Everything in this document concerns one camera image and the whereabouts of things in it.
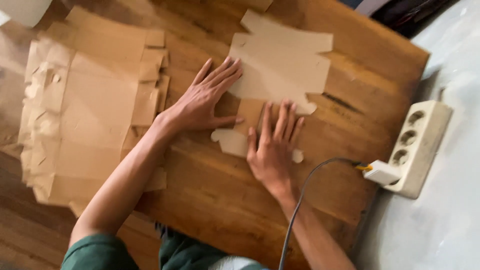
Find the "shirt sleeve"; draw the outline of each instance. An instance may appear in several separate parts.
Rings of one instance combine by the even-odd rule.
[[[117,237],[96,234],[82,238],[65,254],[61,270],[138,270],[138,266]]]

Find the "gray cable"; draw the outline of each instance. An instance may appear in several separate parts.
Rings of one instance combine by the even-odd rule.
[[[348,162],[350,164],[355,163],[354,160],[350,160],[350,159],[346,159],[346,158],[341,158],[341,157],[332,158],[332,159],[326,160],[326,161],[318,164],[317,167],[315,167],[310,172],[310,174],[307,176],[307,179],[305,180],[305,182],[303,183],[303,186],[301,188],[299,202],[297,203],[297,206],[295,207],[295,210],[293,211],[293,215],[292,215],[292,219],[290,220],[290,224],[288,224],[287,235],[285,236],[285,242],[283,243],[282,257],[280,258],[280,264],[278,266],[278,270],[283,270],[283,267],[284,267],[284,264],[285,264],[285,258],[287,256],[288,241],[290,239],[290,233],[292,232],[293,221],[295,220],[295,216],[297,215],[297,212],[299,211],[300,204],[301,204],[301,201],[303,199],[303,195],[305,194],[305,188],[307,186],[308,181],[310,180],[311,176],[313,175],[313,173],[316,170],[318,170],[322,166],[324,166],[324,165],[326,165],[330,162],[333,162],[333,161],[344,161],[344,162]]]

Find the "electrical socket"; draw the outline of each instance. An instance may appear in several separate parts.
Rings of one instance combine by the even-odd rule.
[[[435,100],[410,107],[388,162],[400,169],[402,177],[383,188],[408,198],[418,198],[452,111]]]

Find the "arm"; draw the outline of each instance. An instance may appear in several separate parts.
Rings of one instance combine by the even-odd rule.
[[[284,100],[280,107],[278,122],[272,132],[268,103],[262,125],[262,134],[257,146],[257,135],[249,130],[247,161],[253,175],[277,199],[285,216],[290,220],[298,203],[299,192],[292,188],[290,176],[292,151],[298,139],[304,118],[295,123],[296,104]],[[293,223],[300,248],[313,270],[354,270],[355,267],[328,231],[316,218],[313,208],[303,201]]]
[[[242,120],[236,116],[214,116],[220,97],[242,75],[241,61],[232,63],[227,57],[206,76],[211,64],[209,59],[179,101],[155,118],[147,133],[98,190],[75,224],[70,246],[89,235],[117,233],[140,199],[157,158],[176,134]]]

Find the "forearm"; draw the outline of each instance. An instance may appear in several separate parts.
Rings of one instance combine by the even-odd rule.
[[[78,219],[70,244],[96,234],[116,234],[133,211],[168,143],[176,133],[168,114],[159,115],[147,133],[113,171]]]
[[[278,196],[277,200],[287,218],[290,221],[299,195],[295,192],[286,192]],[[297,212],[293,223],[293,233],[313,270],[354,270],[355,267],[323,227],[315,216],[313,208],[306,202]]]

